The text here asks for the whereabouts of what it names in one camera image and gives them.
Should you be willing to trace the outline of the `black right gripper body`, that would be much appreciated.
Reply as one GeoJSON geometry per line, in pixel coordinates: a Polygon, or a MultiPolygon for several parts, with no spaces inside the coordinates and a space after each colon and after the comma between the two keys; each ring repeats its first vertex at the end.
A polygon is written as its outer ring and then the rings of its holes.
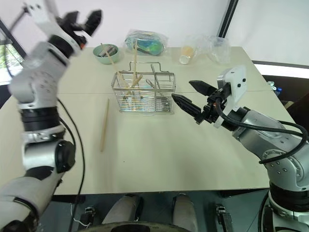
{"type": "Polygon", "coordinates": [[[221,102],[221,109],[224,109],[224,103],[226,103],[226,97],[224,96],[224,91],[222,89],[212,89],[207,92],[206,95],[207,104],[204,105],[203,110],[195,117],[197,124],[201,124],[203,121],[209,123],[215,123],[218,119],[219,114],[216,111],[216,99],[219,98],[221,102]]]}

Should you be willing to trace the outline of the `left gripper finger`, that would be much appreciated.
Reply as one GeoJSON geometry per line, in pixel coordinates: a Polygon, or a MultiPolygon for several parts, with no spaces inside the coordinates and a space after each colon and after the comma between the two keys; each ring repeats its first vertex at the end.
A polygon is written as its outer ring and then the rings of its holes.
{"type": "Polygon", "coordinates": [[[100,25],[102,19],[102,10],[94,10],[88,16],[86,22],[84,23],[84,32],[89,36],[92,36],[96,31],[97,27],[100,25]]]}
{"type": "Polygon", "coordinates": [[[67,12],[62,18],[59,17],[57,19],[57,23],[59,25],[75,24],[77,22],[78,15],[79,15],[79,11],[67,12]]]}

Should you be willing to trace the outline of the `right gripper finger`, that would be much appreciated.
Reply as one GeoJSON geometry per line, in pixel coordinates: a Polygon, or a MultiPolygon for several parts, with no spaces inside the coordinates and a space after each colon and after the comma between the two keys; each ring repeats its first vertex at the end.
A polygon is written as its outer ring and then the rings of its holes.
{"type": "Polygon", "coordinates": [[[201,114],[201,109],[198,106],[194,105],[190,99],[186,98],[183,95],[175,93],[173,93],[171,96],[174,102],[190,116],[195,118],[201,114]]]}
{"type": "Polygon", "coordinates": [[[204,96],[210,96],[213,92],[215,92],[215,87],[200,81],[200,80],[191,80],[189,84],[200,94],[204,96]]]}

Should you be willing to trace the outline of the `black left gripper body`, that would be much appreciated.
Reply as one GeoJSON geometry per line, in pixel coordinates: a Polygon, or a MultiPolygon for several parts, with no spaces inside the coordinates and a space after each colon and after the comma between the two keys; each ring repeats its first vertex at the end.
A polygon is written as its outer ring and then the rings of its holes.
{"type": "Polygon", "coordinates": [[[83,35],[78,35],[76,32],[82,32],[82,27],[76,23],[75,20],[72,19],[61,19],[60,27],[62,30],[72,37],[77,43],[86,43],[86,37],[83,35]]]}

